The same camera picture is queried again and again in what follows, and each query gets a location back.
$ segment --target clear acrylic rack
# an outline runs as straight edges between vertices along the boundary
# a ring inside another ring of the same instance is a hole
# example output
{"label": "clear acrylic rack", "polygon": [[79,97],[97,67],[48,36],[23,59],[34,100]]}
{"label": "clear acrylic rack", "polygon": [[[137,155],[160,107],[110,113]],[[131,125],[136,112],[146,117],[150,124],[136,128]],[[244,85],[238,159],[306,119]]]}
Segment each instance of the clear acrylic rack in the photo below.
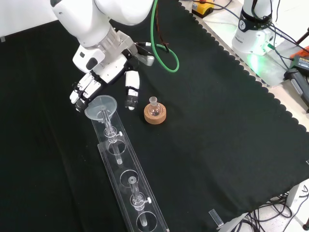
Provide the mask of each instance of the clear acrylic rack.
{"label": "clear acrylic rack", "polygon": [[103,95],[89,104],[85,114],[97,133],[126,226],[130,232],[169,232],[116,108],[116,100]]}

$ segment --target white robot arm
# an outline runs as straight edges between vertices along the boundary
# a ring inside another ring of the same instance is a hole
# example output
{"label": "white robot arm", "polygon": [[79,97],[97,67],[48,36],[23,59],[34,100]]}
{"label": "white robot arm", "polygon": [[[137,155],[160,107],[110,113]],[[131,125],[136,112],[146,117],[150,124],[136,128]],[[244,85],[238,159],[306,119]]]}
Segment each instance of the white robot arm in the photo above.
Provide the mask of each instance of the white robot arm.
{"label": "white robot arm", "polygon": [[232,45],[243,53],[263,54],[263,46],[272,41],[274,32],[269,30],[274,0],[245,0],[239,25]]}
{"label": "white robot arm", "polygon": [[126,74],[126,107],[136,107],[140,79],[129,61],[136,57],[151,66],[152,54],[111,27],[109,20],[135,25],[148,15],[153,0],[51,0],[53,11],[66,30],[80,43],[73,62],[85,76],[70,99],[78,111],[84,110],[107,85]]}

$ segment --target white table surface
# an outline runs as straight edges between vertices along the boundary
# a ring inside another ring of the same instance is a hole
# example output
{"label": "white table surface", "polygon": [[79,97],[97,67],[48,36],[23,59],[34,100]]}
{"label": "white table surface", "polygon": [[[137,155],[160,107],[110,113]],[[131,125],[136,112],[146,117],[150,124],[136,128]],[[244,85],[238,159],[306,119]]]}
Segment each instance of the white table surface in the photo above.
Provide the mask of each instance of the white table surface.
{"label": "white table surface", "polygon": [[50,0],[0,0],[0,37],[55,20]]}

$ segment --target yellow device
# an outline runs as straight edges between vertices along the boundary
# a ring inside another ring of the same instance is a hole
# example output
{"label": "yellow device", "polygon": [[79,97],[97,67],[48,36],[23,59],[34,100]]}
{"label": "yellow device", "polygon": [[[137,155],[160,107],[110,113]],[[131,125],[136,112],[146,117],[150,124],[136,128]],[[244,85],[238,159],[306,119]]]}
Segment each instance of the yellow device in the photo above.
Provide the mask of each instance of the yellow device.
{"label": "yellow device", "polygon": [[198,17],[204,18],[213,12],[213,5],[207,2],[193,2],[192,4],[192,13],[197,15]]}

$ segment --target orange device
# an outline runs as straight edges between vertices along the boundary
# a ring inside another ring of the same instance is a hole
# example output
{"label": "orange device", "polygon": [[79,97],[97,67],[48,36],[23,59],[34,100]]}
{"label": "orange device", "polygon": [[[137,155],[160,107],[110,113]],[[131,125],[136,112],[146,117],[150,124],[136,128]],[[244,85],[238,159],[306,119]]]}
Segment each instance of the orange device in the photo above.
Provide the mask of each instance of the orange device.
{"label": "orange device", "polygon": [[301,49],[300,51],[294,53],[293,55],[290,55],[290,58],[294,58],[296,55],[299,55],[301,57],[306,57],[306,56],[309,56],[309,53],[306,52],[305,50]]}
{"label": "orange device", "polygon": [[192,13],[198,17],[204,18],[213,12],[213,5],[207,3],[206,0],[201,0],[200,2],[193,2]]}

